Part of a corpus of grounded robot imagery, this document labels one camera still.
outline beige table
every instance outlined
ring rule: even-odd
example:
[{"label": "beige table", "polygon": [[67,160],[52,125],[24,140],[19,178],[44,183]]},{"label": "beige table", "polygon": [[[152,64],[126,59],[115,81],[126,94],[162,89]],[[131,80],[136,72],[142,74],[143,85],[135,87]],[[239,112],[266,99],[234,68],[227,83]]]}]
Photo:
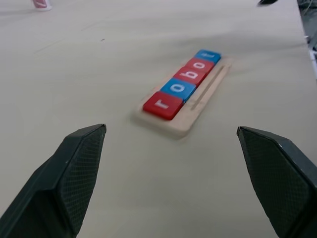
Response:
[{"label": "beige table", "polygon": [[[317,162],[317,89],[295,0],[0,2],[0,214],[72,131],[107,124],[79,238],[273,238],[236,129],[292,139]],[[132,108],[201,48],[235,58],[186,140]]]}]

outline black object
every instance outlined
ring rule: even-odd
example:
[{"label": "black object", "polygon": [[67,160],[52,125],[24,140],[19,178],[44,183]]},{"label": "black object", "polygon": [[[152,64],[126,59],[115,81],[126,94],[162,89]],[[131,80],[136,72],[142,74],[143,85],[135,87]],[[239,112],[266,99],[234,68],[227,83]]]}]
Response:
[{"label": "black object", "polygon": [[280,238],[317,237],[317,168],[287,138],[237,131],[253,188]]},{"label": "black object", "polygon": [[265,5],[271,5],[275,2],[277,2],[278,0],[261,0],[258,5],[259,6],[265,6]]},{"label": "black object", "polygon": [[0,219],[0,238],[75,238],[93,193],[106,126],[64,138]]}]

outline table surface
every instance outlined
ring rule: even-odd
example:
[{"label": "table surface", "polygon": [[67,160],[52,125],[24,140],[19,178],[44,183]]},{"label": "table surface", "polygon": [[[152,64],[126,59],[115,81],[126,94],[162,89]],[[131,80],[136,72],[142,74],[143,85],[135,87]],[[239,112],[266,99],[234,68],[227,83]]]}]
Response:
[{"label": "table surface", "polygon": [[[295,0],[0,2],[0,214],[69,133],[106,123],[79,238],[277,237],[239,125],[317,162],[317,88]],[[235,58],[185,140],[134,124],[142,97],[199,49]]]}]

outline red and white cup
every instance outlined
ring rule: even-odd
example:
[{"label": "red and white cup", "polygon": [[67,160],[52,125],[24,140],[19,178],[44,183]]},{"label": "red and white cup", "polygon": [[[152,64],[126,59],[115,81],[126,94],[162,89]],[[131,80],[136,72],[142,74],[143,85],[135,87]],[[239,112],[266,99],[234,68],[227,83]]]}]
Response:
[{"label": "red and white cup", "polygon": [[50,0],[32,0],[32,2],[38,11],[49,11],[52,8]]}]

